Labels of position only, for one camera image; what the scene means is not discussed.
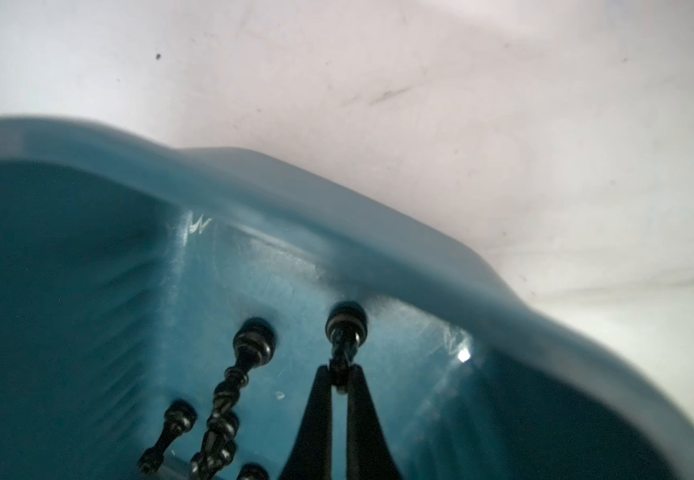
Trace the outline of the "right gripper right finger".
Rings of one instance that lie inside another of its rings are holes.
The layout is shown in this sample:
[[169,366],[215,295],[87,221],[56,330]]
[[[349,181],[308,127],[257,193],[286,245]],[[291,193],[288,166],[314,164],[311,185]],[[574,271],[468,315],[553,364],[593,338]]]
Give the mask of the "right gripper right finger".
[[387,445],[363,369],[350,368],[347,413],[349,480],[400,480],[402,475]]

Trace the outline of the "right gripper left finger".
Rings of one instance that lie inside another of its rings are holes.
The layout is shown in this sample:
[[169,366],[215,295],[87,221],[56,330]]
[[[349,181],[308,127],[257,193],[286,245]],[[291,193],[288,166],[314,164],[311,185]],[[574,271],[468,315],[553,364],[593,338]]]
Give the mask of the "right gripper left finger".
[[280,480],[332,478],[333,402],[329,368],[317,369],[301,426]]

